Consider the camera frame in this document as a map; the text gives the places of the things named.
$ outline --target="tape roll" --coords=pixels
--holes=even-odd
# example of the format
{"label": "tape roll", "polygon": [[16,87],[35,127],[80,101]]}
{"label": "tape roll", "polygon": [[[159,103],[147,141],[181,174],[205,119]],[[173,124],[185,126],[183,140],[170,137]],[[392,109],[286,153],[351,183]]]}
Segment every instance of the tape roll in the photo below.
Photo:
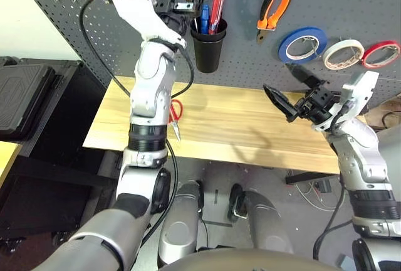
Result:
{"label": "tape roll", "polygon": [[[310,40],[315,41],[313,49],[300,56],[290,55],[288,52],[289,47],[294,42],[304,38],[309,38]],[[278,48],[278,56],[280,60],[285,63],[302,64],[319,56],[323,50],[325,50],[327,41],[326,34],[322,29],[314,28],[312,26],[299,28],[284,38]]]}
{"label": "tape roll", "polygon": [[[382,49],[388,48],[388,47],[392,47],[394,49],[394,52],[391,56],[389,56],[388,58],[386,58],[382,61],[375,62],[375,63],[367,62],[367,60],[371,54],[373,54],[377,50],[382,50]],[[365,52],[365,54],[362,57],[362,65],[365,66],[366,68],[380,68],[380,67],[386,66],[390,63],[393,63],[400,56],[400,54],[401,54],[401,46],[398,42],[391,41],[391,40],[379,42],[379,43],[376,43],[375,45],[373,45],[371,48],[369,48]]]}
{"label": "tape roll", "polygon": [[[339,50],[343,50],[344,48],[356,48],[357,51],[355,52],[355,54],[348,60],[343,61],[343,62],[339,62],[339,63],[331,63],[329,61],[330,57],[336,53]],[[339,70],[339,69],[344,69],[347,67],[350,67],[356,63],[358,63],[362,57],[363,54],[365,52],[365,49],[363,48],[362,44],[358,41],[358,40],[343,40],[340,41],[336,44],[334,44],[333,46],[329,47],[325,54],[323,55],[323,62],[325,63],[325,66],[328,69],[331,70]]]}

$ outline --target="wooden table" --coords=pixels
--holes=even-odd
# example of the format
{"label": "wooden table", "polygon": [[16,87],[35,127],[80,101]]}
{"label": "wooden table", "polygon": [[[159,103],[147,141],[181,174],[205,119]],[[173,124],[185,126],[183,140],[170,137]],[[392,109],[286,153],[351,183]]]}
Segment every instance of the wooden table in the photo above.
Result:
{"label": "wooden table", "polygon": [[19,144],[0,141],[0,187],[3,185],[20,148]]}
{"label": "wooden table", "polygon": [[[119,77],[129,89],[134,78]],[[186,83],[174,84],[174,91]],[[300,93],[286,93],[296,102]],[[262,90],[193,84],[179,99],[181,142],[169,126],[176,156],[338,174],[337,157],[311,122],[287,123]],[[128,144],[129,98],[110,83],[85,147],[122,151]]]}

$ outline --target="gray floor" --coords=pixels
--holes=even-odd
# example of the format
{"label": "gray floor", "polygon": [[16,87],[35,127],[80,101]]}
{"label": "gray floor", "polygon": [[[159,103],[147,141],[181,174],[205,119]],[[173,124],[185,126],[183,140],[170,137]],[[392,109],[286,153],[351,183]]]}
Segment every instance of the gray floor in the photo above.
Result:
{"label": "gray floor", "polygon": [[[263,194],[277,207],[283,218],[289,239],[293,243],[295,254],[311,258],[313,243],[323,231],[331,213],[312,207],[301,197],[295,187],[285,185],[285,169],[268,169],[245,164],[187,158],[178,158],[178,165],[180,184],[191,179],[201,179],[204,183],[204,220],[229,223],[226,218],[229,192],[234,183],[240,183],[244,189],[253,189]],[[172,171],[170,161],[166,167]],[[330,181],[333,192],[322,194],[322,198],[326,205],[335,206],[341,188],[337,178],[330,179]],[[300,184],[299,187],[303,191],[308,189],[305,184]],[[218,196],[215,204],[216,190],[218,190]],[[319,204],[313,192],[307,197],[314,204]],[[351,215],[352,209],[348,195],[346,195],[345,202],[338,212],[334,225],[349,220]],[[239,220],[232,227],[207,224],[207,230],[210,247],[216,245],[237,248],[252,247],[246,220]],[[159,234],[160,229],[144,245],[132,270],[157,270]],[[340,255],[352,257],[352,241],[358,237],[351,225],[328,235],[320,250],[320,260],[334,266]],[[206,233],[203,225],[200,224],[198,247],[201,246],[206,246]]]}

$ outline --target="black case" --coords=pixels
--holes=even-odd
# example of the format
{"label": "black case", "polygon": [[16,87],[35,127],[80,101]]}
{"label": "black case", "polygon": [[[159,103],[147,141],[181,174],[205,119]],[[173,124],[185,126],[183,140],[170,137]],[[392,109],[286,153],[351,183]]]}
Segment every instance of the black case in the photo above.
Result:
{"label": "black case", "polygon": [[53,83],[55,71],[46,64],[0,68],[0,139],[23,138]]}

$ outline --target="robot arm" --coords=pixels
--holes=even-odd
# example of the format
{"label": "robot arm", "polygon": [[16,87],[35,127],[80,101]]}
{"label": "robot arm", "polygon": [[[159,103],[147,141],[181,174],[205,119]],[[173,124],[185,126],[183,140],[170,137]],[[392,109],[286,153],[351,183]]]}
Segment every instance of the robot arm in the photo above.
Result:
{"label": "robot arm", "polygon": [[393,195],[376,133],[355,118],[372,96],[378,73],[356,73],[344,84],[336,103],[324,81],[300,65],[287,66],[299,81],[311,88],[305,97],[291,105],[281,92],[269,86],[264,86],[264,90],[287,116],[287,121],[297,117],[311,120],[312,128],[324,131],[335,150],[350,194],[353,227],[362,237],[353,244],[358,270],[388,270],[384,262],[400,266],[401,199],[397,202]]}
{"label": "robot arm", "polygon": [[[118,14],[143,38],[130,96],[129,142],[123,152],[117,201],[35,270],[130,270],[151,216],[165,210],[169,202],[170,173],[163,164],[176,76],[174,56],[186,42],[159,18],[157,0],[112,1]],[[185,6],[192,9],[194,4]]]}

